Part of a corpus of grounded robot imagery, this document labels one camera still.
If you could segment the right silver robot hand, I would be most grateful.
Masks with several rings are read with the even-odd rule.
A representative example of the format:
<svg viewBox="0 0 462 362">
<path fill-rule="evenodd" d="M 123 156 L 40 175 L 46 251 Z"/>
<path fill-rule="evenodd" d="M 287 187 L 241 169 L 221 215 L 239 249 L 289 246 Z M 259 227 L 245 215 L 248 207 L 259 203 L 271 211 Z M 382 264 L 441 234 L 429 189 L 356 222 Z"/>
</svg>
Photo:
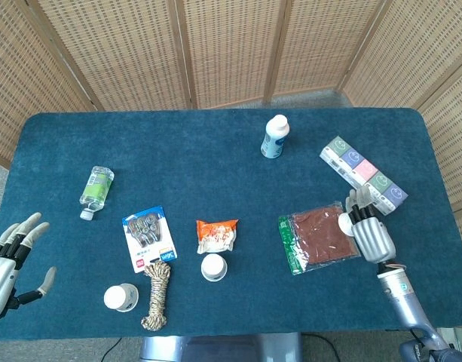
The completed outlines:
<svg viewBox="0 0 462 362">
<path fill-rule="evenodd" d="M 396 258 L 396 248 L 386 226 L 377 217 L 368 186 L 351 189 L 345 200 L 351 231 L 361 254 L 374 264 Z"/>
</svg>

